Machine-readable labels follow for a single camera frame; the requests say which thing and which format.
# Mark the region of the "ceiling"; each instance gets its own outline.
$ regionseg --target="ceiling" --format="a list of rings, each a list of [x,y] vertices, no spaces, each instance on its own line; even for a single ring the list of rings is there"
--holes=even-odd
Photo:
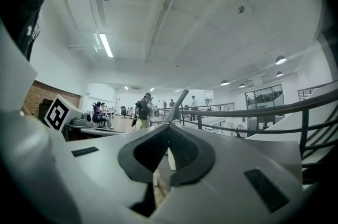
[[[107,71],[94,82],[191,89],[215,89],[223,79],[237,86],[259,73],[265,82],[277,71],[294,74],[314,44],[323,5],[322,0],[110,0],[104,2],[107,27],[99,31],[107,35],[114,54],[109,58],[103,48],[96,53],[92,33],[76,29],[67,0],[52,1],[70,52],[88,60],[91,69]],[[276,66],[278,55],[287,62]]]

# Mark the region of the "railing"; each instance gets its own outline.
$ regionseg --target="railing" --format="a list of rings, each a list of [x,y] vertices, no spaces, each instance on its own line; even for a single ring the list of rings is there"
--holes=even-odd
[[[299,101],[304,101],[307,98],[309,98],[309,96],[314,92],[315,89],[322,88],[322,87],[324,87],[326,85],[329,85],[331,83],[334,83],[334,82],[335,81],[332,81],[332,82],[329,82],[329,83],[325,83],[325,84],[322,84],[322,85],[318,85],[318,86],[313,86],[313,87],[306,88],[306,89],[298,90]]]
[[[191,110],[191,108],[192,107],[185,106],[185,107],[181,107],[181,110],[183,109],[183,111],[187,111],[187,110]],[[234,111],[234,103],[209,105],[209,106],[198,106],[194,108],[197,108],[198,111],[208,111],[208,112],[209,111]],[[167,114],[170,111],[170,109],[168,108],[160,108],[159,110],[163,115]]]
[[[305,151],[308,150],[316,150],[319,148],[330,147],[338,143],[338,139],[326,142],[318,145],[306,146],[307,141],[307,133],[309,130],[321,129],[327,126],[335,125],[338,123],[338,119],[330,120],[328,122],[324,122],[322,124],[317,125],[308,125],[308,117],[309,110],[324,106],[331,102],[338,100],[338,89],[335,89],[331,92],[328,92],[324,95],[317,96],[314,98],[307,99],[305,101],[293,103],[290,105],[270,107],[264,109],[253,109],[253,110],[235,110],[235,111],[192,111],[192,110],[184,110],[181,108],[181,113],[183,114],[183,122],[198,125],[199,129],[204,127],[212,127],[215,129],[226,130],[231,132],[238,133],[255,133],[255,134],[282,134],[282,133],[297,133],[301,132],[301,140],[299,142],[299,150],[301,152],[301,157],[303,156]],[[289,114],[302,112],[302,127],[297,129],[288,129],[288,130],[249,130],[249,129],[235,129],[235,128],[226,128],[220,126],[210,126],[202,123],[202,116],[207,117],[259,117],[259,116],[271,116],[271,115],[279,115],[279,114]],[[194,115],[197,117],[197,123],[184,120],[184,115]]]

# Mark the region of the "glass window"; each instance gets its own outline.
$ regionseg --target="glass window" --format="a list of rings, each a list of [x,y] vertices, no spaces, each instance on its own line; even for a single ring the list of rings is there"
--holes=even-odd
[[[247,109],[269,108],[284,105],[281,85],[245,93]],[[249,129],[266,129],[278,122],[284,115],[248,118]]]

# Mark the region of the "chair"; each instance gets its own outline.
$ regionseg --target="chair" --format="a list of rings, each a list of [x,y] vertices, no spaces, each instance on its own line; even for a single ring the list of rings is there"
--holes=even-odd
[[[96,107],[96,103],[94,102],[93,104],[91,104],[93,106],[93,117],[92,117],[92,120],[94,123],[98,124],[100,126],[100,124],[102,124],[101,126],[105,126],[106,125],[106,120],[102,119],[102,118],[98,118],[96,115],[95,115],[95,107]]]
[[[126,118],[126,115],[128,114],[128,112],[126,111],[126,107],[125,106],[121,106],[121,115],[123,115],[122,118]]]
[[[42,103],[39,104],[39,114],[38,114],[38,119],[44,124],[47,125],[46,121],[44,120],[50,106],[53,104],[53,100],[48,100],[44,98],[42,100]]]

